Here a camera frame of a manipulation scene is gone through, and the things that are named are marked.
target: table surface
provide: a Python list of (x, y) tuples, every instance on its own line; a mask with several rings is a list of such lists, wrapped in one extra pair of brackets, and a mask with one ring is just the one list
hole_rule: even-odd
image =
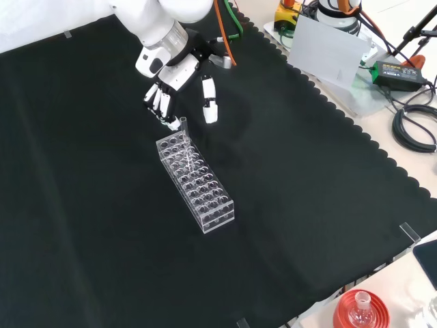
[[(394, 37), (397, 36), (399, 41), (396, 40), (395, 43), (399, 43), (401, 35), (410, 27), (411, 21), (401, 20), (399, 16), (399, 19), (394, 25), (393, 19), (385, 19), (386, 16), (390, 14), (390, 10), (381, 8), (375, 2), (377, 1), (368, 0), (364, 4), (364, 9), (370, 17), (377, 22), (387, 38), (390, 40), (396, 40)], [(391, 3), (387, 4), (387, 8), (396, 4), (396, 0), (389, 2)], [(393, 8), (392, 11), (402, 11), (409, 5), (409, 1), (398, 2), (404, 3)], [(435, 5), (426, 0), (421, 0), (421, 4), (425, 9), (422, 12), (413, 11), (412, 15), (414, 18), (412, 20), (419, 21), (429, 10), (428, 7)], [(255, 26), (260, 31), (263, 31), (264, 24), (272, 21), (272, 13), (277, 6), (277, 1), (258, 1), (257, 5), (253, 5), (252, 1), (239, 0), (238, 5), (240, 6), (240, 10), (251, 19)], [(432, 52), (435, 51), (437, 44), (429, 44), (428, 46), (431, 47), (428, 49), (424, 48), (424, 51), (432, 54)], [(415, 47), (416, 42), (411, 42), (406, 49), (411, 50)], [(432, 77), (435, 77), (436, 73), (437, 61), (427, 62), (423, 70), (423, 75), (428, 79), (431, 79)], [(363, 132), (368, 133), (374, 141), (377, 141), (380, 144), (380, 148), (385, 150), (389, 157), (396, 160), (398, 166), (403, 167), (408, 172), (409, 176), (417, 179), (420, 186), (426, 188), (432, 197), (437, 197), (437, 161), (435, 156), (431, 154), (418, 154), (411, 152), (402, 148), (393, 139), (391, 134), (393, 110), (390, 109), (389, 105), (387, 105), (387, 108), (373, 115), (361, 118), (356, 117), (346, 106), (333, 98), (322, 83), (313, 77), (309, 78), (314, 81), (316, 87), (318, 87), (330, 101), (336, 104), (337, 108), (344, 111), (347, 117), (352, 118), (354, 123), (363, 129)], [(431, 105), (437, 107), (437, 101), (433, 101)], [(431, 119), (416, 117), (415, 120), (425, 125), (434, 134), (437, 133), (435, 122)], [(429, 139), (427, 139), (427, 137), (415, 127), (406, 124), (406, 128), (414, 137), (419, 138), (423, 142), (429, 142)], [(437, 232), (425, 237), (422, 242), (434, 239), (437, 239)], [(415, 316), (435, 293), (433, 286), (429, 282), (413, 253), (409, 253), (400, 258), (379, 273), (366, 279), (356, 288), (362, 288), (376, 293), (386, 303), (389, 309), (391, 314), (391, 327), (396, 328), (411, 327), (412, 321), (416, 320)], [(300, 325), (303, 328), (332, 327), (332, 317), (338, 300), (339, 299), (337, 298), (334, 301), (331, 301), (318, 312), (302, 319)]]
[[(437, 239), (437, 231), (420, 243)], [(434, 287), (427, 278), (412, 252), (383, 268), (354, 288), (377, 294), (389, 309), (390, 327), (420, 327), (421, 309), (435, 295)], [(339, 297), (321, 310), (301, 320), (302, 328), (330, 328)]]
[[(386, 8), (382, 8), (380, 4), (375, 3), (377, 1), (367, 0), (363, 5), (366, 13), (373, 18), (374, 21), (379, 25), (379, 27), (384, 31), (387, 38), (392, 40), (392, 43), (399, 43), (401, 41), (401, 36), (407, 29), (410, 28), (412, 21), (419, 21), (426, 13), (429, 11), (429, 7), (432, 8), (432, 2), (428, 0), (421, 0), (421, 5), (423, 7), (421, 12), (415, 12), (411, 10), (412, 20), (403, 20), (401, 16), (393, 24), (393, 19), (386, 19), (386, 15), (389, 14), (391, 10), (402, 11), (409, 7), (409, 1), (398, 1), (404, 2), (403, 4), (389, 9), (389, 7), (394, 6), (397, 2), (396, 0), (389, 1)], [(255, 26), (263, 31), (264, 24), (273, 20), (274, 11), (276, 10), (278, 1), (277, 0), (238, 0), (238, 6), (245, 16), (249, 17), (251, 22)], [(411, 42), (412, 48), (416, 46), (416, 42)], [(437, 42), (427, 45), (429, 48), (425, 47), (424, 51), (431, 52), (435, 50)], [(431, 62), (428, 60), (425, 64), (423, 74), (428, 79), (435, 77), (437, 73), (437, 61)], [(437, 161), (436, 157), (431, 154), (418, 154), (411, 152), (407, 149), (402, 148), (394, 139), (391, 134), (391, 122), (393, 120), (393, 112), (389, 108), (383, 109), (371, 116), (367, 117), (356, 117), (348, 110), (347, 107), (343, 106), (339, 101), (334, 99), (332, 95), (328, 93), (328, 90), (316, 79), (310, 77), (312, 81), (316, 84), (322, 93), (328, 97), (328, 99), (335, 103), (337, 108), (345, 112), (345, 115), (354, 120), (356, 125), (359, 125), (363, 132), (368, 133), (372, 140), (377, 141), (380, 144), (380, 148), (385, 150), (389, 157), (397, 162), (397, 165), (403, 167), (408, 175), (419, 181), (421, 187), (426, 188), (432, 197), (437, 198)], [(437, 100), (432, 103), (433, 106), (437, 107)], [(425, 125), (431, 130), (435, 135), (437, 135), (437, 127), (435, 122), (429, 118), (417, 118), (417, 122)], [(412, 124), (406, 123), (406, 128), (408, 132), (411, 133), (413, 137), (418, 137), (422, 142), (429, 142), (429, 138), (425, 136), (422, 131), (419, 131)]]

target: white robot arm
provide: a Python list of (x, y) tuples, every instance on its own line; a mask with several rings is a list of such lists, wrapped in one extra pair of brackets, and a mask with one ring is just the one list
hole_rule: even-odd
[[(109, 3), (123, 25), (143, 45), (135, 65), (137, 70), (149, 78), (158, 75), (159, 81), (145, 95), (145, 104), (170, 129), (179, 128), (179, 120), (169, 109), (170, 92), (177, 92), (190, 79), (199, 67), (199, 60), (207, 59), (202, 56), (216, 55), (214, 51), (206, 51), (196, 57), (192, 53), (193, 40), (189, 40), (196, 39), (197, 46), (199, 40), (197, 36), (189, 36), (179, 22), (200, 21), (210, 11), (213, 0), (109, 0)], [(210, 101), (206, 102), (203, 108), (207, 123), (217, 121), (218, 116), (215, 89), (211, 90), (214, 81), (210, 80), (208, 93), (214, 94), (214, 102), (212, 106)]]

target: orange cable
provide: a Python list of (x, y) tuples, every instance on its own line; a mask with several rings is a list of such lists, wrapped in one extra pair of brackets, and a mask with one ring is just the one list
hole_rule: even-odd
[(231, 52), (231, 49), (229, 47), (229, 43), (227, 42), (227, 36), (225, 33), (225, 28), (223, 27), (223, 21), (221, 20), (219, 3), (217, 2), (217, 0), (214, 0), (214, 8), (216, 10), (218, 25), (220, 26), (220, 32), (221, 32), (221, 36), (223, 38), (223, 42), (225, 43), (227, 54), (231, 58), (232, 65), (237, 66), (237, 63), (235, 62), (234, 57), (232, 56), (232, 52)]
[(364, 12), (364, 10), (361, 10), (361, 14), (369, 21), (370, 25), (373, 26), (375, 30), (378, 31), (378, 33), (385, 39), (385, 36), (384, 34), (382, 34), (380, 28), (377, 26), (377, 24), (375, 24), (375, 22), (372, 21), (372, 19)]

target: black tablecloth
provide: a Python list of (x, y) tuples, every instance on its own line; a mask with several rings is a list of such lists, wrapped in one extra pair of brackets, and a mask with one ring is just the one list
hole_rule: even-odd
[[(219, 35), (213, 12), (194, 28)], [(0, 55), (2, 327), (275, 328), (405, 249), (399, 224), (437, 228), (429, 193), (244, 28), (235, 68), (203, 67), (218, 124), (200, 80), (178, 96), (236, 205), (207, 235), (159, 161), (169, 130), (116, 17)]]

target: clear acrylic rack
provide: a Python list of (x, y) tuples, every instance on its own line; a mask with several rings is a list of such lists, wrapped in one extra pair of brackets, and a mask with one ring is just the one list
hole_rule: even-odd
[(188, 136), (182, 131), (156, 142), (159, 157), (203, 233), (234, 219), (234, 201)]

